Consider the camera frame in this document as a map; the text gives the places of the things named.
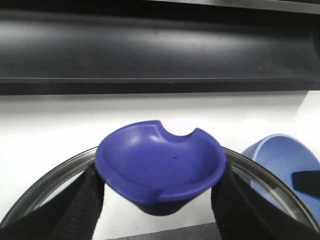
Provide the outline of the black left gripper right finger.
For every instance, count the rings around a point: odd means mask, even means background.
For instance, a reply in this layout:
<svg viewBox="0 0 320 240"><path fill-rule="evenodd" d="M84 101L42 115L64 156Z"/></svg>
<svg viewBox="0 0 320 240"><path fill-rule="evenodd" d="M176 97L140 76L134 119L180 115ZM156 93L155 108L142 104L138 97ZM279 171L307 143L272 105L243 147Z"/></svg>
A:
<svg viewBox="0 0 320 240"><path fill-rule="evenodd" d="M211 191L211 207L223 240L318 240L320 234L275 207L226 164Z"/></svg>

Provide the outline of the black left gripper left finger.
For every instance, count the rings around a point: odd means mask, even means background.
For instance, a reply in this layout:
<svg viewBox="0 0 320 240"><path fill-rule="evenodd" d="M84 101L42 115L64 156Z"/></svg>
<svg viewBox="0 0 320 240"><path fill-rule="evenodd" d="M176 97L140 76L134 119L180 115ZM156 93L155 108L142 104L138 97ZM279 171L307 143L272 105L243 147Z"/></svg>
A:
<svg viewBox="0 0 320 240"><path fill-rule="evenodd" d="M104 202L105 183L91 164L58 195L0 230L2 240L90 240Z"/></svg>

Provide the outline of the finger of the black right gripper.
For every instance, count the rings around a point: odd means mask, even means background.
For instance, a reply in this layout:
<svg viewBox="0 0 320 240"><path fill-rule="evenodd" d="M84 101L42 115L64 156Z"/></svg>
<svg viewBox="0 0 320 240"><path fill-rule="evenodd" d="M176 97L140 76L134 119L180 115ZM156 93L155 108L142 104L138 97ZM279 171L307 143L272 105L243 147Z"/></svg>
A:
<svg viewBox="0 0 320 240"><path fill-rule="evenodd" d="M292 173L293 188L307 195L320 197L320 171L308 170Z"/></svg>

